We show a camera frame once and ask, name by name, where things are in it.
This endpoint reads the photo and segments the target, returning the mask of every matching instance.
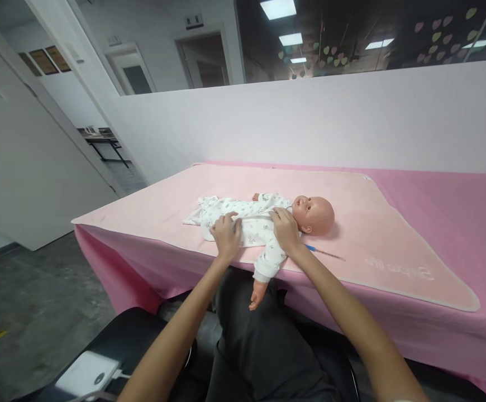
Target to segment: pink tablecloth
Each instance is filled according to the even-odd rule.
[[[486,392],[486,175],[255,166],[369,175],[388,203],[474,290],[481,308],[462,312],[364,286],[346,286],[381,322],[405,357],[459,373]],[[212,260],[159,241],[88,225],[77,225],[75,233],[118,313],[134,306],[155,312],[161,299],[194,287]],[[253,269],[249,264],[240,268]],[[289,290],[288,305],[337,329],[304,274],[281,270],[277,278]]]

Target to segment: black pants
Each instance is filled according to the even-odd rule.
[[[229,267],[214,299],[222,336],[207,402],[340,401],[310,346],[277,302],[274,281],[249,311],[252,274]]]

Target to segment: white baby onesie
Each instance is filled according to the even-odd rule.
[[[290,200],[275,193],[260,194],[258,201],[219,199],[214,195],[199,198],[198,203],[201,205],[200,208],[195,210],[183,223],[200,225],[204,239],[215,241],[209,228],[221,215],[237,212],[238,215],[234,219],[242,218],[241,247],[265,246],[264,252],[254,263],[254,279],[264,283],[269,282],[277,274],[280,264],[286,259],[286,254],[275,237],[273,221],[268,211],[272,211],[274,207],[281,207],[287,208],[291,212]]]

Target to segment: doll hand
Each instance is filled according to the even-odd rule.
[[[254,280],[254,289],[252,291],[252,296],[250,297],[249,310],[256,310],[256,307],[260,305],[261,301],[264,299],[267,285],[267,283],[259,282],[256,279]]]

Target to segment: forearm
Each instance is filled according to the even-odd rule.
[[[427,401],[392,339],[369,311],[304,245],[290,254],[319,292],[332,317],[358,351],[379,401]]]
[[[176,314],[152,343],[118,402],[166,401],[188,356],[209,301],[230,264],[215,259]]]

